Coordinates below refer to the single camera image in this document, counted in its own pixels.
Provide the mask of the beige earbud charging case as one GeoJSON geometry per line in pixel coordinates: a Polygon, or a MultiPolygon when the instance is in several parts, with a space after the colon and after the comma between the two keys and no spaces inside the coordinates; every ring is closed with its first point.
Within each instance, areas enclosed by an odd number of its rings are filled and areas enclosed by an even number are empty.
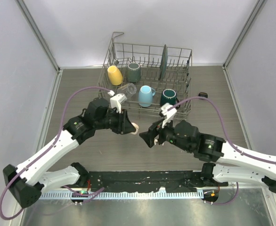
{"type": "Polygon", "coordinates": [[[138,131],[139,131],[139,126],[136,123],[134,123],[134,122],[132,122],[131,124],[135,128],[135,131],[131,132],[131,134],[136,135],[138,133],[138,131]]]}

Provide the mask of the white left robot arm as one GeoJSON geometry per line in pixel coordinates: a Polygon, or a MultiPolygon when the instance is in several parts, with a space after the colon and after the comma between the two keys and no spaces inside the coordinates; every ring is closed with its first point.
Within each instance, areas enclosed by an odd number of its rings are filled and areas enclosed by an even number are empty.
{"type": "Polygon", "coordinates": [[[118,104],[110,108],[104,98],[95,98],[86,109],[68,122],[60,134],[23,163],[9,164],[3,169],[5,184],[24,209],[33,205],[49,190],[65,185],[82,188],[89,180],[89,172],[79,163],[49,172],[58,160],[95,135],[96,130],[110,129],[115,134],[137,134],[138,125],[129,120],[127,110],[118,104]]]}

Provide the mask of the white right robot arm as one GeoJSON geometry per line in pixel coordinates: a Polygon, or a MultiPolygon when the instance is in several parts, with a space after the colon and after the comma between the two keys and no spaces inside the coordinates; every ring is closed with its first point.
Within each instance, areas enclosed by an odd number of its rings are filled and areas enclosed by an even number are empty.
{"type": "Polygon", "coordinates": [[[223,138],[201,133],[185,120],[176,126],[172,122],[156,121],[139,136],[150,148],[168,142],[203,161],[200,181],[205,186],[215,182],[254,183],[267,186],[276,194],[275,155],[242,148],[223,138]]]}

